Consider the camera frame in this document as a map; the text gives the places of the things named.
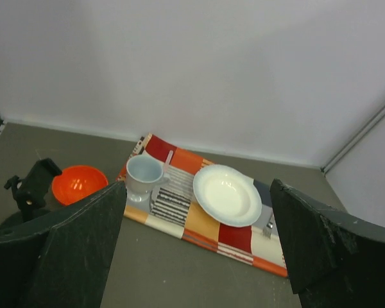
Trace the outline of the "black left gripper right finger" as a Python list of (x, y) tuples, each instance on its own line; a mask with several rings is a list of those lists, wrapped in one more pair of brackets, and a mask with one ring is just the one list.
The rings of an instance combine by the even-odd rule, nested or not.
[(385, 227), (275, 179), (275, 224), (302, 307), (385, 307)]

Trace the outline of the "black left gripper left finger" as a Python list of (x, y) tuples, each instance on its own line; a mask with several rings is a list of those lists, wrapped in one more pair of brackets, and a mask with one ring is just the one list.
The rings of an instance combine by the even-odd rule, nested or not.
[(99, 307), (126, 206), (114, 182), (0, 230), (0, 307)]

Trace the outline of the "black clamp phone stand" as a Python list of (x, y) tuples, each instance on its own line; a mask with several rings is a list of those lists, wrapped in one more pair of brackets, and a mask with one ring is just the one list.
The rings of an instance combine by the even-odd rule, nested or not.
[(20, 178), (11, 177), (4, 185), (6, 190), (11, 189), (18, 212), (6, 218), (0, 224), (0, 231), (11, 228), (39, 216), (47, 214), (44, 197), (52, 184), (54, 177), (62, 174), (62, 170), (50, 158), (36, 161), (28, 175)]

